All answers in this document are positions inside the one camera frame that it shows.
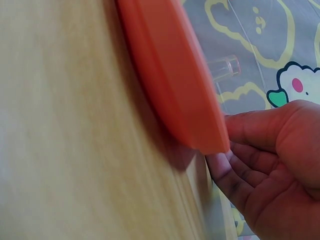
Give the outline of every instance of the hand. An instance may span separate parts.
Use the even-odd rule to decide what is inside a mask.
[[[212,178],[262,240],[320,239],[320,105],[226,116],[231,151]]]

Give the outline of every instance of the orange lid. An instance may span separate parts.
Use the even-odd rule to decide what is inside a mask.
[[[141,81],[159,116],[203,154],[230,148],[203,52],[179,0],[117,0]]]

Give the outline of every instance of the wooden board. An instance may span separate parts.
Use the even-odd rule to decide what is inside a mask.
[[[112,0],[0,0],[0,74],[0,239],[205,238],[203,156],[159,124]]]

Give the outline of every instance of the patterned fabric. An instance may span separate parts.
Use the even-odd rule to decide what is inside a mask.
[[[320,104],[320,0],[180,0],[208,62],[236,55],[242,73],[216,85],[227,114]],[[256,240],[232,207],[239,240]]]

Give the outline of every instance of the pink dot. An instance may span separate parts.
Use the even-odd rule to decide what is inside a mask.
[[[304,86],[302,85],[302,82],[298,78],[294,78],[292,80],[292,86],[293,86],[293,89],[298,93],[302,93],[302,91],[304,90]]]

